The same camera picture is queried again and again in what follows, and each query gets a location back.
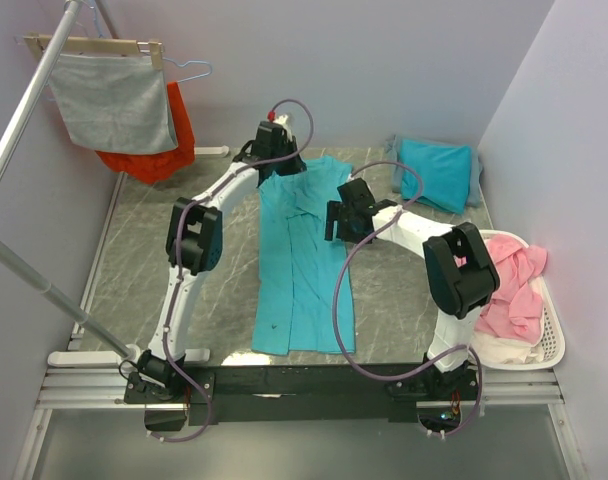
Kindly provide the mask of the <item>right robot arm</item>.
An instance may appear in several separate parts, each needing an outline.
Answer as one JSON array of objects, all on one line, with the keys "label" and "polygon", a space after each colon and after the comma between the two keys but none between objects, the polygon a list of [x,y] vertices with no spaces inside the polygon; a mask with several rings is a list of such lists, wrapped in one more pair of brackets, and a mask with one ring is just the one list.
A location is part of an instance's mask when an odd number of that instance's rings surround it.
[{"label": "right robot arm", "polygon": [[[391,200],[377,202],[362,179],[341,185],[338,192],[339,200],[327,202],[325,239],[355,245],[340,269],[332,298],[332,326],[341,354],[367,378],[404,385],[418,377],[428,395],[448,397],[466,379],[469,359],[478,357],[470,348],[473,330],[482,308],[500,287],[499,274],[480,230],[470,222],[453,226],[424,218]],[[357,251],[375,239],[402,247],[424,260],[429,292],[438,308],[425,360],[398,375],[376,374],[356,363],[339,328],[337,308],[344,275]]]}]

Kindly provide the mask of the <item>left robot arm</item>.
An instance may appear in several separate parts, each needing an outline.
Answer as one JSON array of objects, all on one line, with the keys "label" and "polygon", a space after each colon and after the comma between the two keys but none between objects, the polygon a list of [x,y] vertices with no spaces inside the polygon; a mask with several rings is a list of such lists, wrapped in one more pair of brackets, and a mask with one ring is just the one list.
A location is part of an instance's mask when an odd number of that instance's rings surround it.
[{"label": "left robot arm", "polygon": [[269,114],[254,139],[204,192],[175,201],[166,239],[167,294],[155,332],[137,361],[140,377],[160,401],[177,399],[186,381],[177,368],[186,359],[186,334],[200,290],[223,252],[223,220],[274,174],[306,171],[288,114]]}]

